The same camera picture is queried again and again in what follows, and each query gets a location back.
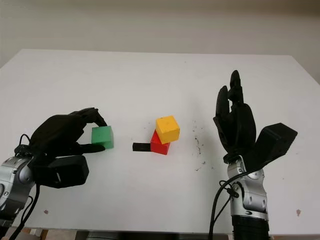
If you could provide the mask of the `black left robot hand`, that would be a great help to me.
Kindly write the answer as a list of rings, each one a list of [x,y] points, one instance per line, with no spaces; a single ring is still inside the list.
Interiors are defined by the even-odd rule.
[[[94,107],[57,114],[49,117],[32,134],[29,149],[33,156],[51,157],[75,156],[102,152],[106,148],[99,144],[79,144],[87,124],[95,123],[106,127],[107,123]]]

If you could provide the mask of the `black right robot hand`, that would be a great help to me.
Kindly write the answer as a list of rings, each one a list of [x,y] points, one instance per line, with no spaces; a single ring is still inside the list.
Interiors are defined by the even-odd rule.
[[[234,70],[230,77],[230,89],[223,86],[217,96],[215,117],[219,139],[227,154],[223,161],[229,164],[237,156],[244,156],[256,142],[256,124],[252,110],[244,102],[239,72]]]

